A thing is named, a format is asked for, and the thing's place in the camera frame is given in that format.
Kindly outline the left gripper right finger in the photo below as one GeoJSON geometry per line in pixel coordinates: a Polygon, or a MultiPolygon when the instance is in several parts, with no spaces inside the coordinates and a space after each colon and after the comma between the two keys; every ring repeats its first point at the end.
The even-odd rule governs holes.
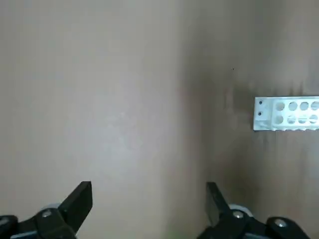
{"type": "Polygon", "coordinates": [[[246,207],[228,204],[215,182],[206,183],[206,213],[210,225],[199,234],[199,239],[309,238],[293,220],[269,217],[262,223],[246,207]]]}

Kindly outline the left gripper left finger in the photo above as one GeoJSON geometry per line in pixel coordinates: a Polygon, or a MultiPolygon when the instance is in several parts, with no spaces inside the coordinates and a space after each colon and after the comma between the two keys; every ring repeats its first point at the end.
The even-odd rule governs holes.
{"type": "Polygon", "coordinates": [[[75,239],[93,206],[92,183],[82,181],[57,207],[48,207],[19,221],[1,215],[2,239],[75,239]]]}

